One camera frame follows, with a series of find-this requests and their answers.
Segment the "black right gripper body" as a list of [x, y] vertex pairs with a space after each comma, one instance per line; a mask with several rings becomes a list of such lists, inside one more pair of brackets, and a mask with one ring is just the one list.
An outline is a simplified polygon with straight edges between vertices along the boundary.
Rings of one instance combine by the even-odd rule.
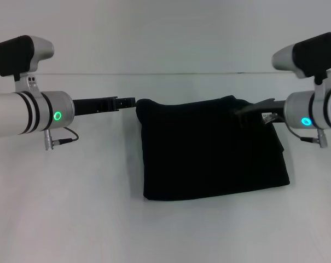
[[263, 124], [283, 123], [285, 101], [275, 101], [275, 99], [266, 99], [254, 104], [251, 112], [251, 120]]

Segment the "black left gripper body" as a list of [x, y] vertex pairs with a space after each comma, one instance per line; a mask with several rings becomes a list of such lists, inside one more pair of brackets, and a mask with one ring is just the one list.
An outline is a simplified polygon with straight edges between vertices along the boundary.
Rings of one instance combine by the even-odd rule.
[[73, 100], [75, 115], [91, 115], [96, 113], [119, 111], [117, 108], [116, 99], [116, 97], [107, 97]]

